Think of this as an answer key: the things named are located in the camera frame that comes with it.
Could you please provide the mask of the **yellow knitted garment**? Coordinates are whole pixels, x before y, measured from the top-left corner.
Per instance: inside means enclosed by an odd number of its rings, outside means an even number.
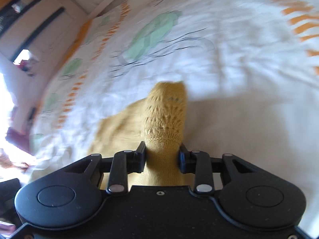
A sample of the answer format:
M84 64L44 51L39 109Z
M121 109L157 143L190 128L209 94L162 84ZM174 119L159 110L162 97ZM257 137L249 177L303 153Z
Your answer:
M88 154L109 158L126 149L135 150L144 141L146 165L143 173L128 176L130 187L190 185L192 175L178 168L187 103L184 83L157 83L146 98L99 122Z

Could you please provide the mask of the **dark red cloth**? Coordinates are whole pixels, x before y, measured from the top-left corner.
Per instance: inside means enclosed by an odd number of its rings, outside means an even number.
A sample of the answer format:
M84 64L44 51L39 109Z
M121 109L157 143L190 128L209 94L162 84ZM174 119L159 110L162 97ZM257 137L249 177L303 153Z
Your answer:
M30 151L30 132L20 133L9 127L5 137L8 143L14 145L15 147L21 149L22 151L31 154Z

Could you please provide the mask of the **white leaf-print duvet cover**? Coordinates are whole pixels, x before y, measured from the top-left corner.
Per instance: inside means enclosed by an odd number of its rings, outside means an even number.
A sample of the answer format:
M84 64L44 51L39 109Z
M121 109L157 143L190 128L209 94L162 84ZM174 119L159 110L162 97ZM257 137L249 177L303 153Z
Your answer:
M87 154L132 148L107 121L156 83L185 84L184 142L297 185L318 236L318 0L127 0L81 29L31 132L34 181Z

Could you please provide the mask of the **white wooden bed frame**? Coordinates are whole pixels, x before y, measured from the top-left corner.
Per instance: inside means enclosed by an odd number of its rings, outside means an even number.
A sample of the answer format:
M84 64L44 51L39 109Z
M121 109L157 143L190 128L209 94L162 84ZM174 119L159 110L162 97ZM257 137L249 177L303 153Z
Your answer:
M114 0L1 0L1 74L14 102L10 127L28 119L81 26Z

